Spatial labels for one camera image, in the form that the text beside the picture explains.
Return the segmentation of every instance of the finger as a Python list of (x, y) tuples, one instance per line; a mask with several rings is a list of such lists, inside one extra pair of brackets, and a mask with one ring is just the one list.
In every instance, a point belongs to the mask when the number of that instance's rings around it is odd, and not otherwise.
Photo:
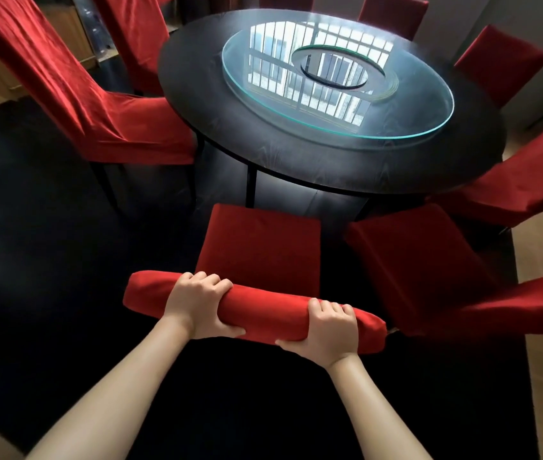
[(276, 340), (275, 344), (280, 347), (282, 350), (286, 350), (288, 352), (294, 352), (299, 353), (299, 350), (304, 346), (303, 340)]
[(224, 337), (239, 337), (240, 335), (245, 334), (245, 329), (243, 327), (225, 325), (224, 323), (221, 323), (220, 320), (218, 320), (217, 326), (221, 331), (221, 335)]
[(178, 278), (178, 281), (188, 281), (192, 276), (192, 273), (184, 273)]
[(226, 294), (233, 287), (233, 283), (228, 279), (222, 279), (218, 284), (214, 286), (214, 290), (218, 292), (221, 296)]
[(310, 316), (315, 316), (322, 311), (321, 303), (318, 299), (310, 299), (307, 303), (307, 312)]
[(331, 303), (328, 300), (323, 300), (321, 302), (321, 308), (322, 308), (322, 311), (333, 311), (333, 307), (331, 306)]
[(349, 317), (351, 317), (351, 318), (356, 318), (357, 317), (355, 315), (355, 313), (354, 313), (354, 309), (350, 305), (345, 304), (345, 305), (342, 306), (342, 309), (344, 309), (344, 313), (346, 315), (348, 315)]
[(220, 276), (218, 276), (217, 274), (210, 274), (208, 277), (203, 279), (201, 282), (205, 282), (206, 284), (211, 284), (211, 285), (215, 286), (220, 281), (221, 281)]

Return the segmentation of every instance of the wooden cabinet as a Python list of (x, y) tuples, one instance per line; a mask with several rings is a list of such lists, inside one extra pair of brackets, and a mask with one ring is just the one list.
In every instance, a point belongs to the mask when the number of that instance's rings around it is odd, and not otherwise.
[[(43, 6), (41, 9), (79, 62), (86, 69), (95, 67), (97, 59), (75, 6)], [(27, 95), (27, 91), (0, 61), (0, 96), (17, 100), (24, 95)]]

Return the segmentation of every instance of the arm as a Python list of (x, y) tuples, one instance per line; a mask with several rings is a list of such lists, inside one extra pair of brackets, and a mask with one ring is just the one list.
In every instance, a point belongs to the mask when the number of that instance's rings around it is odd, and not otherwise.
[(311, 299), (308, 310), (307, 338), (276, 343), (327, 370), (350, 416), (364, 458), (431, 459), (361, 363), (357, 355), (359, 330), (352, 307)]
[(126, 458), (160, 383), (186, 343), (244, 334), (218, 319), (218, 303), (231, 287), (215, 274), (184, 273), (150, 334), (57, 421), (27, 459)]

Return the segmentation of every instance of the round table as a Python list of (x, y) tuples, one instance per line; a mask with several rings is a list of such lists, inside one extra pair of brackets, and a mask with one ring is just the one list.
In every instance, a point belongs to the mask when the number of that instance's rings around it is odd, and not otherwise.
[(194, 131), (247, 164), (248, 207), (258, 170), (333, 193), (424, 195), (481, 176), (506, 142), (499, 111), (452, 64), (332, 16), (241, 10), (199, 19), (165, 43), (159, 78)]

